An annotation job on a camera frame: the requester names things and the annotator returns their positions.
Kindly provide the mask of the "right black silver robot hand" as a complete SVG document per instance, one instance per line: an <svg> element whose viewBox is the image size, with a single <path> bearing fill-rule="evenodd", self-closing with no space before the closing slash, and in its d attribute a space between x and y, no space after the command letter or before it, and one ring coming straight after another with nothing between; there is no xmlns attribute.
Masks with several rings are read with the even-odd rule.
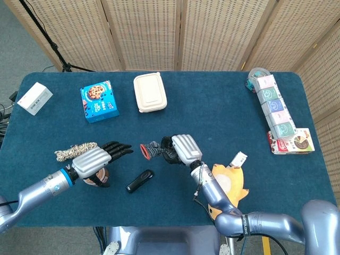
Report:
<svg viewBox="0 0 340 255"><path fill-rule="evenodd" d="M165 136L161 141L161 154L170 164L190 166L201 161L202 152L193 137L189 134Z"/></svg>

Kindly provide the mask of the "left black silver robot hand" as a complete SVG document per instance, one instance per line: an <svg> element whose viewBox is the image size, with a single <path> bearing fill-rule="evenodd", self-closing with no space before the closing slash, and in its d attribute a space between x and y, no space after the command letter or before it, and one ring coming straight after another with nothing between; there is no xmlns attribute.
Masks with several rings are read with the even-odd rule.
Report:
<svg viewBox="0 0 340 255"><path fill-rule="evenodd" d="M83 180L90 179L96 186L108 188L110 184L102 182L97 177L97 172L113 161L131 153L133 153L131 145L110 141L101 147L96 146L74 158L71 168L75 170L78 178Z"/></svg>

